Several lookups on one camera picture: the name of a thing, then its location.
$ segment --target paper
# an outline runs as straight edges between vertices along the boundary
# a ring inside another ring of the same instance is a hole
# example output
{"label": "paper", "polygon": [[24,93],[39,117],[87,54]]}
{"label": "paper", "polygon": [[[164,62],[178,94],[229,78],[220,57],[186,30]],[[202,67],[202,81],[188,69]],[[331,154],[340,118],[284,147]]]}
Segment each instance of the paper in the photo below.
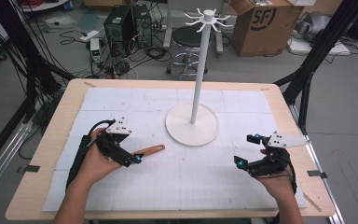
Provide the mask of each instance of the paper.
{"label": "paper", "polygon": [[[87,211],[148,211],[277,208],[264,187],[237,169],[234,155],[263,158],[262,148],[246,142],[247,134],[269,136],[277,127],[262,91],[201,92],[200,103],[219,119],[212,143],[186,147],[173,140],[165,118],[175,105],[192,102],[192,90],[91,88],[58,160],[43,211],[57,211],[81,136],[104,119],[125,117],[132,133],[121,146],[133,152],[164,144],[166,149],[140,164],[120,168],[96,183]],[[301,188],[297,202],[306,207]]]}

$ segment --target gray floor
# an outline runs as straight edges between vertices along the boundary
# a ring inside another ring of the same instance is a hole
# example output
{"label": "gray floor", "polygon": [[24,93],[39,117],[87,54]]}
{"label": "gray floor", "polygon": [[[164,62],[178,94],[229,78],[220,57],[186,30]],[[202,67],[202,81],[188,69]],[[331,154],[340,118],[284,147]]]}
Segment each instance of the gray floor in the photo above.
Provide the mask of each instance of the gray floor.
{"label": "gray floor", "polygon": [[[81,11],[58,12],[69,14],[76,21],[82,16]],[[101,27],[102,22],[100,19],[95,29]],[[45,34],[45,38],[51,52],[66,69],[75,72],[87,68],[89,52],[83,44],[63,46],[59,33]],[[304,60],[287,51],[276,57],[240,58],[232,47],[227,47],[218,59],[213,55],[213,48],[210,52],[205,81],[271,83],[294,72]],[[143,63],[136,68],[138,78],[177,80],[165,73],[166,66],[167,63],[156,61]],[[131,73],[128,78],[136,76]],[[23,97],[11,61],[0,61],[0,132]],[[336,57],[332,64],[322,63],[316,72],[310,93],[308,132],[345,222],[358,223],[358,55]],[[33,155],[40,139],[41,134],[37,133],[24,145],[24,156]],[[5,212],[22,178],[18,168],[28,162],[16,155],[0,178],[0,223],[16,223],[7,221]],[[254,223],[263,221],[254,219]],[[327,223],[327,220],[307,217],[306,223]]]}

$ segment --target desk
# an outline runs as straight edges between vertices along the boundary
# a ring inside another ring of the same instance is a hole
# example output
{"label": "desk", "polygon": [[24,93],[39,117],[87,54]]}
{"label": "desk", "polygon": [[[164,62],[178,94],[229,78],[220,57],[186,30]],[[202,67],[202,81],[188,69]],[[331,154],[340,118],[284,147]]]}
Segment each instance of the desk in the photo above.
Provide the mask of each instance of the desk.
{"label": "desk", "polygon": [[[50,181],[58,158],[66,143],[77,112],[86,91],[93,87],[141,88],[141,89],[194,89],[194,82],[143,81],[143,80],[72,80],[57,107],[31,165],[40,166],[37,173],[26,173],[7,209],[9,220],[51,220],[55,213],[42,212]],[[204,82],[203,89],[233,91],[263,91],[268,100],[278,129],[287,134],[300,136],[293,117],[282,98],[279,88],[273,84]],[[308,170],[315,170],[305,147],[290,148],[296,167],[297,179],[306,194],[309,206],[303,216],[330,217],[335,209],[320,177],[309,177]],[[88,212],[87,219],[115,218],[196,218],[196,217],[272,217],[276,211],[266,210],[202,210],[202,211],[143,211],[143,212]]]}

